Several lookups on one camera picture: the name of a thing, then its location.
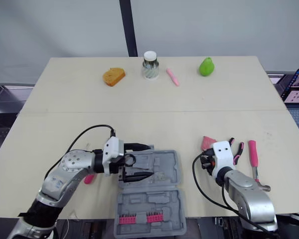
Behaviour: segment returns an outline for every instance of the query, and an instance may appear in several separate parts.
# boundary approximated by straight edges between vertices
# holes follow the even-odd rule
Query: tool case compartment
[[[132,152],[136,161],[127,175],[154,174],[139,182],[119,181],[114,236],[118,239],[178,236],[186,232],[180,170],[174,150]]]

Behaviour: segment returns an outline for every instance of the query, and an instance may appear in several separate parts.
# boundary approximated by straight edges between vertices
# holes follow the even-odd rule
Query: black pole
[[[126,46],[128,48],[129,56],[138,56],[138,50],[136,48],[131,0],[120,0],[120,7],[121,7]]]

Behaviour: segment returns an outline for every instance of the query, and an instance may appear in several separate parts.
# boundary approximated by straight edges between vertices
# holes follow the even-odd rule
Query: toast
[[[105,72],[103,75],[103,81],[108,86],[114,86],[117,82],[125,76],[125,72],[122,68],[110,68],[109,71]]]

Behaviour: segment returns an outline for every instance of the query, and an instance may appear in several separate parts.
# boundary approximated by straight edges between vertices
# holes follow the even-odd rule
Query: green pear
[[[202,76],[209,76],[215,69],[214,63],[210,57],[205,58],[205,60],[199,66],[199,73]]]

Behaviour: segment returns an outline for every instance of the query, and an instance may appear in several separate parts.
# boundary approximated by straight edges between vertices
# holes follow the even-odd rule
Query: pink marker
[[[172,73],[172,71],[169,68],[166,68],[166,72],[168,73],[168,75],[170,76],[170,78],[174,82],[174,84],[176,86],[179,86],[178,79],[174,76],[174,74]]]

